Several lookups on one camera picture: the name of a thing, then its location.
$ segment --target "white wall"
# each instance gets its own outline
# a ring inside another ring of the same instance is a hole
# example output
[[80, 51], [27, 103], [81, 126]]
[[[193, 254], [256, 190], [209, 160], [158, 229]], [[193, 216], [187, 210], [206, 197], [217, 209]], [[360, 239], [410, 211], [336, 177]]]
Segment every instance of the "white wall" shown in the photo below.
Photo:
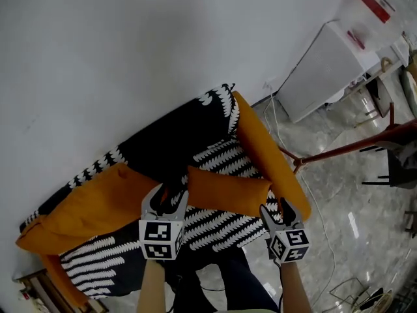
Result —
[[32, 259], [18, 224], [108, 149], [236, 82], [254, 103], [340, 0], [0, 0], [0, 306]]

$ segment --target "red label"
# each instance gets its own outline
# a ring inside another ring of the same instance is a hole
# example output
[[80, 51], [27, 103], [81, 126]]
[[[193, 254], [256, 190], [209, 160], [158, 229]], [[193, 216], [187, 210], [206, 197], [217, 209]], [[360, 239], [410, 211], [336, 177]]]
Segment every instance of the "red label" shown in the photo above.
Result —
[[377, 0], [362, 0], [367, 7], [382, 21], [386, 23], [391, 15], [384, 9]]

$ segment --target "dark pants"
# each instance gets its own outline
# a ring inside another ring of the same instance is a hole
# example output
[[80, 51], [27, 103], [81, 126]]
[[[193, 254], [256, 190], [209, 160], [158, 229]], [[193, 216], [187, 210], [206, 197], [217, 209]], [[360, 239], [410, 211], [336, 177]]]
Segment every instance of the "dark pants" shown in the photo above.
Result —
[[[279, 312], [274, 300], [269, 296], [258, 279], [251, 273], [248, 262], [241, 251], [233, 257], [216, 261], [225, 286], [228, 310], [265, 309]], [[182, 274], [176, 289], [174, 312], [213, 313], [217, 310], [203, 293], [195, 271]]]

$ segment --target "white cable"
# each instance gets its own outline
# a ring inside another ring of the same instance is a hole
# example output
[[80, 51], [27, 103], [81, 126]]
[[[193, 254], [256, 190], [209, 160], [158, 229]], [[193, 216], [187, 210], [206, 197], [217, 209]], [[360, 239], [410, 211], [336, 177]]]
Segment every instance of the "white cable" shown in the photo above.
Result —
[[[263, 112], [264, 113], [264, 117], [265, 117], [266, 124], [268, 125], [268, 132], [270, 133], [271, 128], [270, 128], [270, 124], [268, 122], [268, 119], [266, 118], [266, 109], [268, 109], [268, 107], [272, 103], [272, 109], [274, 110], [274, 118], [275, 118], [276, 132], [277, 132], [277, 135], [278, 135], [278, 139], [281, 142], [281, 144], [283, 145], [283, 147], [285, 149], [287, 149], [287, 147], [285, 146], [285, 144], [282, 141], [281, 136], [280, 136], [280, 128], [278, 126], [278, 120], [276, 118], [274, 97], [272, 96], [272, 88], [271, 87], [269, 87], [269, 91], [270, 91], [270, 97], [271, 97], [271, 99], [270, 99], [270, 102], [269, 102], [268, 106], [266, 106], [266, 108], [265, 108], [265, 110]], [[319, 296], [317, 297], [317, 299], [314, 301], [313, 305], [311, 306], [311, 308], [313, 308], [317, 304], [317, 302], [319, 301], [319, 299], [321, 298], [321, 295], [324, 293], [324, 291], [326, 291], [327, 287], [329, 286], [330, 282], [333, 279], [333, 275], [334, 275], [334, 272], [336, 270], [336, 254], [334, 253], [334, 250], [332, 248], [332, 245], [330, 244], [330, 240], [329, 240], [328, 235], [327, 235], [326, 225], [324, 224], [324, 219], [323, 219], [323, 215], [321, 214], [321, 211], [320, 211], [320, 208], [319, 208], [319, 204], [317, 203], [317, 200], [315, 199], [315, 197], [313, 195], [313, 192], [311, 191], [309, 185], [307, 184], [306, 180], [304, 179], [304, 176], [302, 175], [302, 173], [300, 173], [300, 176], [301, 176], [301, 179], [303, 180], [304, 184], [306, 185], [306, 187], [308, 189], [308, 192], [311, 194], [311, 197], [313, 198], [313, 201], [315, 203], [315, 206], [317, 208], [317, 211], [319, 212], [319, 216], [320, 216], [320, 219], [321, 219], [321, 224], [323, 225], [324, 235], [325, 235], [326, 240], [327, 240], [327, 245], [328, 245], [328, 247], [329, 247], [329, 249], [330, 249], [330, 251], [332, 252], [332, 255], [333, 255], [333, 270], [332, 270], [332, 274], [330, 275], [330, 278], [328, 279], [328, 282], [326, 283], [326, 286], [323, 288], [323, 290], [321, 290]]]

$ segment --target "black and white patterned fabric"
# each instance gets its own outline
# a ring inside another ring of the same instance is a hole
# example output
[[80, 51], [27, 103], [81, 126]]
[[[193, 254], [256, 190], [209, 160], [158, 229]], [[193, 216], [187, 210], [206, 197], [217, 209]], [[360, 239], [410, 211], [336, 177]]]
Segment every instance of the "black and white patterned fabric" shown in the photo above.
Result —
[[[168, 183], [178, 192], [186, 189], [187, 165], [226, 175], [261, 178], [236, 137], [239, 109], [231, 94], [233, 87], [225, 84], [212, 89], [121, 143], [42, 204], [22, 223], [21, 231], [38, 215], [49, 214], [72, 189], [119, 162], [156, 181]], [[167, 145], [166, 140], [173, 142]], [[175, 207], [179, 196], [174, 194], [165, 206]], [[279, 221], [278, 201], [271, 190], [266, 206]], [[183, 247], [218, 252], [244, 246], [264, 232], [260, 218], [188, 206]], [[89, 297], [120, 296], [138, 290], [145, 267], [138, 223], [93, 237], [62, 253], [60, 259], [72, 283]]]

